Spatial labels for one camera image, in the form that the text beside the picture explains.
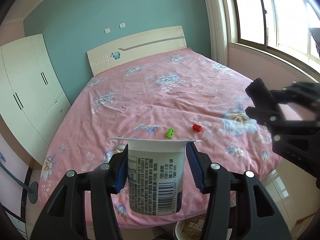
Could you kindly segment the clear plastic cup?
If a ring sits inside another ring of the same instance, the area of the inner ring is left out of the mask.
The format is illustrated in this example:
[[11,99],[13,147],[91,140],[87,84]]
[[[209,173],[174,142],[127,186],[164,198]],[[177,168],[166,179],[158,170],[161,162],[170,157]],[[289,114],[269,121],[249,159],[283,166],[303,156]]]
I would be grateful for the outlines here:
[[207,93],[212,96],[212,97],[216,97],[218,94],[219,89],[216,87],[211,87],[208,89]]

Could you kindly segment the red toy block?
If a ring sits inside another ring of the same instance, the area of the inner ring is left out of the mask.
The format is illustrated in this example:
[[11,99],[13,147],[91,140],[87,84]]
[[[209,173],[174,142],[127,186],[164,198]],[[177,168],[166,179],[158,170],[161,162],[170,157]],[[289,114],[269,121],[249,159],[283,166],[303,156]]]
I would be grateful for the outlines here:
[[200,126],[198,124],[193,124],[192,128],[193,128],[193,130],[195,130],[197,132],[201,132],[202,131],[202,126]]

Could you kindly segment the white yogurt cup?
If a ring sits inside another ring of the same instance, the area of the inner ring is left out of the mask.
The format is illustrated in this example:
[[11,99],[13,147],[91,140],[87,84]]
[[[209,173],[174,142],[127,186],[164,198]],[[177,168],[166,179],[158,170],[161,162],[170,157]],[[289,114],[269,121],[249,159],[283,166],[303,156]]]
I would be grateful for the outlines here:
[[191,140],[157,140],[111,137],[118,141],[112,154],[127,150],[124,202],[117,203],[120,217],[129,213],[175,217],[181,210],[185,150]]

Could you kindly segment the green toy block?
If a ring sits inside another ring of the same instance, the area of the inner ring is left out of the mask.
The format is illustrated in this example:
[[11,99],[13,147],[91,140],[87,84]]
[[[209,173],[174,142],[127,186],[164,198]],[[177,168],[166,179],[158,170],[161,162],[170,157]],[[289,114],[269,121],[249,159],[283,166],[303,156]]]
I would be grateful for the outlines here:
[[171,127],[166,132],[166,137],[172,139],[174,137],[175,130]]

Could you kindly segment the white trash bin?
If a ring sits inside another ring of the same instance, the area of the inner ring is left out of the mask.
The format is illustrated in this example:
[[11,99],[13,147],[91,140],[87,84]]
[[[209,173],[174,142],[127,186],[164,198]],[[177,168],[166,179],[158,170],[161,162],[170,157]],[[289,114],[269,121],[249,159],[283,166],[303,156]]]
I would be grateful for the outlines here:
[[206,214],[178,221],[173,229],[174,239],[199,240]]

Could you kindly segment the blue coat stand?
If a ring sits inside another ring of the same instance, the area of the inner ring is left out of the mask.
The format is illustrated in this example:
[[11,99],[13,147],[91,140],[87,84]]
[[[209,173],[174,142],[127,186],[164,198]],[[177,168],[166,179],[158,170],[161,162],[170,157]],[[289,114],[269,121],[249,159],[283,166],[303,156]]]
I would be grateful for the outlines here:
[[2,170],[11,177],[18,185],[20,185],[23,189],[25,189],[28,192],[28,199],[31,202],[31,204],[35,204],[38,199],[38,189],[39,184],[34,181],[30,185],[26,185],[22,181],[20,181],[18,178],[16,178],[2,163],[0,163],[0,167]]

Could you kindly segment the pink floral bed sheet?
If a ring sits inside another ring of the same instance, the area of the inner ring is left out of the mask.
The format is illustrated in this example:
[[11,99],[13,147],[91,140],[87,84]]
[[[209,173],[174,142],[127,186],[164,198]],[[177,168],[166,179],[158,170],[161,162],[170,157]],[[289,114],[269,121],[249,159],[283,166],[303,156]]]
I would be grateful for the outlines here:
[[[44,206],[63,175],[108,161],[111,137],[195,139],[200,152],[227,170],[264,179],[281,162],[266,127],[249,118],[250,79],[191,49],[157,54],[106,70],[84,87],[62,121],[44,160],[38,204]],[[216,97],[207,91],[219,89]],[[193,124],[202,131],[193,130]]]

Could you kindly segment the white curtain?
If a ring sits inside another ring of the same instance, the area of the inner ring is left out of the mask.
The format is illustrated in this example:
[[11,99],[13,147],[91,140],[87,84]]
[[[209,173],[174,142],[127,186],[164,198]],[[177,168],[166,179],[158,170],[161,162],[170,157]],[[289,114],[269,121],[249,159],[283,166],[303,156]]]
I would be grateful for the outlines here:
[[212,60],[228,64],[228,9],[227,0],[205,0]]

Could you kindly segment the white wardrobe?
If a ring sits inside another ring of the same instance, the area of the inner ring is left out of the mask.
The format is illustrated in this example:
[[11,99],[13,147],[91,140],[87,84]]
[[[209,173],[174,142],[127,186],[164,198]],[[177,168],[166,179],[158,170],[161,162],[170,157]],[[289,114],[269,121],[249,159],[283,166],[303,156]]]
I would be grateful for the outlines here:
[[1,116],[33,161],[43,164],[70,107],[42,34],[1,46]]

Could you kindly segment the cream wooden headboard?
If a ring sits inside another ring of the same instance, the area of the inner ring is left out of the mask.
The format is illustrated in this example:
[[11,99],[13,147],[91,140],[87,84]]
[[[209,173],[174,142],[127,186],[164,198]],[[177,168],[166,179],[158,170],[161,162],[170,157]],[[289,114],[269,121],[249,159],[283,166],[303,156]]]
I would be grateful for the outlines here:
[[110,68],[147,56],[185,49],[182,26],[153,29],[102,44],[87,52],[94,76]]

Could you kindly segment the window with frame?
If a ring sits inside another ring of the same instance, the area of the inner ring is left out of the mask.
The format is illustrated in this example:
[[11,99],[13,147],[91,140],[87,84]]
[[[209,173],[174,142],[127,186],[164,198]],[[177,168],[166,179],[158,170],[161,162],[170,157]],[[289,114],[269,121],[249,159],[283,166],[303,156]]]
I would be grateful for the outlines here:
[[309,0],[234,0],[239,42],[319,71],[319,16]]

